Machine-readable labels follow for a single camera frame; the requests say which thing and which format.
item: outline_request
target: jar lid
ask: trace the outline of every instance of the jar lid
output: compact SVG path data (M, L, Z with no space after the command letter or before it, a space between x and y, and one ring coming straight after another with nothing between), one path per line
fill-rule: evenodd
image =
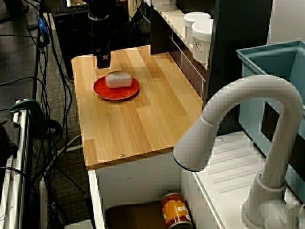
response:
M183 25L191 27L195 21L201 21L205 19L211 19L211 16L202 12L191 12L183 16Z
M192 25L192 35L201 41L210 42L213 30L213 19L196 21Z

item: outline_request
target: white soap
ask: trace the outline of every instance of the white soap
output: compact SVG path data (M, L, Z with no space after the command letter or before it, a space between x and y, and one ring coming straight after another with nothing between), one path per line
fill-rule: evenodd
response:
M106 85L108 88L130 87L132 76L126 72L112 72L106 75Z

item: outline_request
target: canned food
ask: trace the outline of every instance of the canned food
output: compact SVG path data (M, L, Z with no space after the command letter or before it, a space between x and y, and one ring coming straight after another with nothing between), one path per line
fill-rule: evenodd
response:
M180 193L170 193L163 197L161 208L167 229L193 229L189 211Z

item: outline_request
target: white faucet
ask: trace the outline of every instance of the white faucet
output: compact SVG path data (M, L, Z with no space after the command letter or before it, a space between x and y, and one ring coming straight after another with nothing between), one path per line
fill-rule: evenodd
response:
M255 177L241 217L250 229L305 229L297 216L299 202L286 204L284 201L285 175L303 110L300 93L288 81L271 75L255 75L228 84L209 100L200 117L181 137L173 157L189 171L203 170L224 116L242 101L257 97L277 100L281 112L264 169Z

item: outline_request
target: light blue basket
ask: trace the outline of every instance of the light blue basket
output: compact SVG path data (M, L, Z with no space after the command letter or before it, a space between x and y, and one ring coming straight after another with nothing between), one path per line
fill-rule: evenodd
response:
M237 50L242 60L242 77L250 75L275 75L292 83L305 102L305 43L285 42ZM269 103L279 114L281 108L276 100L251 99L241 103L239 122L261 151L267 155L270 141L261 132L265 103ZM303 111L298 134L305 139L305 112ZM286 174L288 185L305 202L305 182L289 165Z

